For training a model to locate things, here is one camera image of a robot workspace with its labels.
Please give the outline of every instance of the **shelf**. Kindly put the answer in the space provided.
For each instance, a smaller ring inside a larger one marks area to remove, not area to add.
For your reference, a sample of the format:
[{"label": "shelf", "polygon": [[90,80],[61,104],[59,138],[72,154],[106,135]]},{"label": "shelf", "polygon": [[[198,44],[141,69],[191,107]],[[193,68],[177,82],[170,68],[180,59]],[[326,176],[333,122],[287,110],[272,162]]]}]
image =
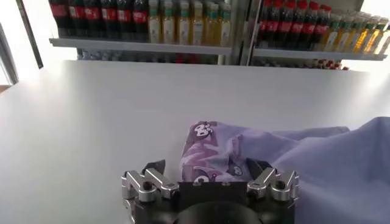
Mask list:
[{"label": "shelf", "polygon": [[54,47],[77,47],[113,51],[166,52],[184,54],[230,55],[230,47],[191,46],[176,44],[151,44],[125,41],[84,40],[70,38],[50,38]]},{"label": "shelf", "polygon": [[369,60],[383,61],[387,55],[352,54],[338,52],[321,51],[286,51],[276,49],[254,49],[254,57],[274,57],[274,58],[302,58],[302,59],[333,59],[333,60]]}]

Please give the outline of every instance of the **soda bottle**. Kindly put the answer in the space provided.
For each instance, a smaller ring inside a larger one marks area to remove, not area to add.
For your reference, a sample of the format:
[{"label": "soda bottle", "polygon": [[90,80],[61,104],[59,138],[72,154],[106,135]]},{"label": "soda bottle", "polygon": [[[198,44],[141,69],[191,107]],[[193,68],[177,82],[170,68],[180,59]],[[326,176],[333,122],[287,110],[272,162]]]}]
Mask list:
[{"label": "soda bottle", "polygon": [[73,22],[69,15],[67,0],[49,0],[51,12],[57,23],[59,37],[67,37],[73,33]]},{"label": "soda bottle", "polygon": [[118,16],[116,15],[116,0],[101,0],[102,15],[109,39],[119,39]]},{"label": "soda bottle", "polygon": [[315,50],[319,47],[319,43],[329,28],[330,11],[331,7],[327,5],[321,5],[320,11],[318,11],[317,24],[314,29],[313,36],[311,37],[310,50]]},{"label": "soda bottle", "polygon": [[303,29],[303,22],[305,21],[305,11],[307,8],[306,1],[298,2],[298,9],[294,14],[294,22],[292,22],[291,30],[287,36],[285,47],[288,49],[294,49],[297,46],[299,35]]},{"label": "soda bottle", "polygon": [[259,27],[258,27],[258,33],[257,33],[257,46],[258,47],[264,47],[266,45],[266,39],[265,39],[265,31],[267,27],[268,22],[268,15],[271,10],[271,0],[265,0],[263,5],[263,10],[261,11],[261,15],[259,16]]},{"label": "soda bottle", "polygon": [[318,3],[311,1],[309,9],[305,14],[305,21],[303,22],[302,33],[299,36],[298,48],[300,50],[308,50],[310,47],[311,36],[314,32],[317,23],[317,11],[319,9]]},{"label": "soda bottle", "polygon": [[135,33],[135,25],[133,22],[133,0],[117,0],[117,16],[121,37],[123,40],[132,40]]},{"label": "soda bottle", "polygon": [[282,11],[278,31],[276,35],[276,46],[283,47],[287,35],[293,25],[295,2],[287,2],[286,8]]},{"label": "soda bottle", "polygon": [[147,0],[134,0],[133,19],[135,25],[136,39],[138,41],[147,42],[147,17],[149,16],[149,5]]},{"label": "soda bottle", "polygon": [[274,7],[271,9],[268,15],[266,31],[264,33],[265,35],[264,38],[268,42],[268,47],[275,46],[274,38],[275,38],[276,30],[278,30],[280,9],[282,6],[283,6],[283,2],[281,0],[274,1]]},{"label": "soda bottle", "polygon": [[76,36],[87,37],[88,21],[83,0],[69,0],[69,14],[76,28]]},{"label": "soda bottle", "polygon": [[104,33],[100,0],[84,0],[85,17],[88,20],[88,37],[101,38]]}]

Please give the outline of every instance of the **table surface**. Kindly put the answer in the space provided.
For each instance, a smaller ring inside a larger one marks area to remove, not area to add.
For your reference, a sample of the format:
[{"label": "table surface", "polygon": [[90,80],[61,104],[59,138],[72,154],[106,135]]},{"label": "table surface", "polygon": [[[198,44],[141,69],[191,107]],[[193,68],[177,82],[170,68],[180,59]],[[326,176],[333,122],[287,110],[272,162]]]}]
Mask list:
[{"label": "table surface", "polygon": [[120,176],[167,160],[179,176],[197,121],[263,130],[390,115],[390,75],[64,61],[0,95],[0,223],[128,223]]}]

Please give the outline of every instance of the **purple cloth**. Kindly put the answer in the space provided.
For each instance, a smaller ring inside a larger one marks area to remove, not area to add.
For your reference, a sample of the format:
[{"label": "purple cloth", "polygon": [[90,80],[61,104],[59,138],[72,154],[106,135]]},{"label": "purple cloth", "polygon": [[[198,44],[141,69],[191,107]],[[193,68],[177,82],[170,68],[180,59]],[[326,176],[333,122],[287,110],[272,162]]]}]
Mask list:
[{"label": "purple cloth", "polygon": [[220,122],[190,128],[183,181],[249,181],[246,158],[300,175],[296,223],[390,223],[390,118],[361,128],[261,131]]}]

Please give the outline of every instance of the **red label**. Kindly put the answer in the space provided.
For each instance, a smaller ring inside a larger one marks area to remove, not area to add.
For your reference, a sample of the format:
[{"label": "red label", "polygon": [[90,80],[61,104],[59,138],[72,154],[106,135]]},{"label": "red label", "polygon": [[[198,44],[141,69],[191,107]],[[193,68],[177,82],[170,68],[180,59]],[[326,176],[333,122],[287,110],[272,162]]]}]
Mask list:
[{"label": "red label", "polygon": [[132,19],[130,10],[118,10],[118,20],[121,22],[130,22]]},{"label": "red label", "polygon": [[87,19],[100,19],[100,14],[100,10],[97,7],[85,8],[85,16],[87,17]]},{"label": "red label", "polygon": [[268,21],[267,22],[267,30],[275,32],[278,29],[278,22]]},{"label": "red label", "polygon": [[102,9],[103,19],[105,20],[116,20],[116,10],[115,9]]},{"label": "red label", "polygon": [[316,26],[314,24],[306,23],[305,25],[303,25],[303,32],[307,34],[311,34],[314,32],[315,27]]},{"label": "red label", "polygon": [[292,25],[292,22],[281,22],[279,23],[278,30],[281,32],[289,32]]},{"label": "red label", "polygon": [[54,17],[65,17],[68,15],[66,5],[50,5]]},{"label": "red label", "polygon": [[303,23],[294,23],[291,27],[291,33],[300,33],[303,28]]},{"label": "red label", "polygon": [[69,12],[74,19],[84,19],[85,12],[82,6],[69,6]]},{"label": "red label", "polygon": [[133,19],[135,23],[146,23],[147,21],[147,12],[144,11],[134,11]]}]

